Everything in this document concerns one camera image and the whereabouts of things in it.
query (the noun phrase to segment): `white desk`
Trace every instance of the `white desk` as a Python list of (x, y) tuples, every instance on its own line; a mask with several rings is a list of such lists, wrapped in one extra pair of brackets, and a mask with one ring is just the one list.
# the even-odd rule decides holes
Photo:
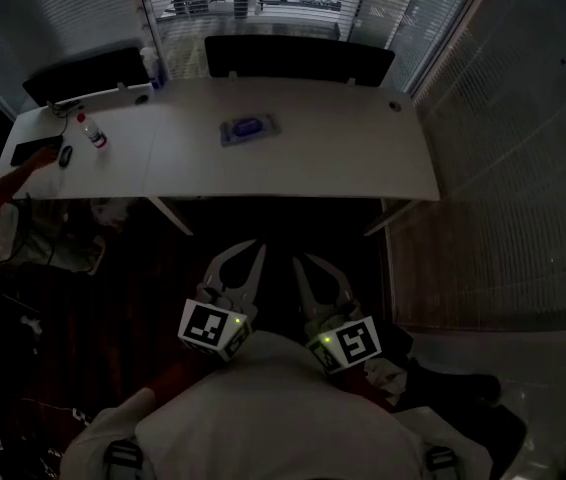
[[(148, 197), (186, 226), (161, 197), (292, 195), (439, 198), (432, 163), (410, 99), (381, 89), (291, 79), (191, 79), (169, 84), (145, 105), (139, 91), (84, 99), (108, 136), (105, 151), (81, 134), (74, 117), (64, 133), (74, 148), (68, 168), (45, 168), (17, 197)], [(390, 102), (401, 111), (390, 108)], [(221, 147), (223, 121), (270, 113), (278, 136)], [(49, 109), (18, 117), (0, 160), (0, 176), (21, 142), (58, 134)]]

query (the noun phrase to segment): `computer mouse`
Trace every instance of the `computer mouse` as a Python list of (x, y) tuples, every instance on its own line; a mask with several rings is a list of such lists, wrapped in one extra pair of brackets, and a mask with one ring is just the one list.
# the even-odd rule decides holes
[(70, 158), (72, 158), (72, 146), (65, 146), (61, 150), (61, 156), (59, 157), (59, 167), (65, 169), (67, 164), (70, 163)]

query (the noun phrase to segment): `person's hand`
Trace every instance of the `person's hand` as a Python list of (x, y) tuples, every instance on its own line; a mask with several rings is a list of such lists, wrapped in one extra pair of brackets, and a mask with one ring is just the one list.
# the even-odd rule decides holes
[(59, 150), (57, 148), (47, 146), (34, 153), (26, 163), (33, 171), (36, 171), (56, 161), (58, 156)]

